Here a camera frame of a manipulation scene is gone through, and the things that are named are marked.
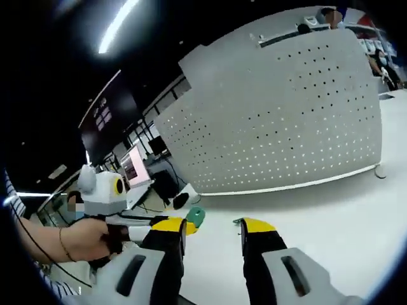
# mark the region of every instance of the human hand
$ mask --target human hand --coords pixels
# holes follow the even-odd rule
[[[104,221],[82,219],[61,231],[61,242],[74,261],[93,261],[110,255],[102,236],[109,234]]]

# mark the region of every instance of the black ceiling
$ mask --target black ceiling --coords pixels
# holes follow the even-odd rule
[[[144,107],[180,75],[178,61],[197,45],[278,11],[337,1],[140,0],[101,55],[101,39],[124,0],[72,1],[77,5],[58,18],[61,1],[10,2],[3,10],[10,19],[3,57],[6,163],[17,189],[50,192],[85,162],[77,126],[88,100],[118,69]],[[61,164],[68,170],[47,179]]]

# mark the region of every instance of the perforated partition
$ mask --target perforated partition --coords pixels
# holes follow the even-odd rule
[[[253,48],[155,120],[201,194],[274,191],[380,162],[377,83],[350,30]]]

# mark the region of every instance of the white wall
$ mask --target white wall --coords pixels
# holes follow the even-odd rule
[[[259,40],[260,35],[269,38],[296,31],[296,24],[301,23],[304,16],[315,16],[322,7],[312,6],[282,11],[245,24],[209,46],[196,47],[179,62],[179,65],[194,88],[198,83],[210,80],[211,76],[228,62],[235,61],[252,50],[255,43],[250,39],[251,34]],[[345,23],[356,23],[363,15],[361,11],[349,9]]]

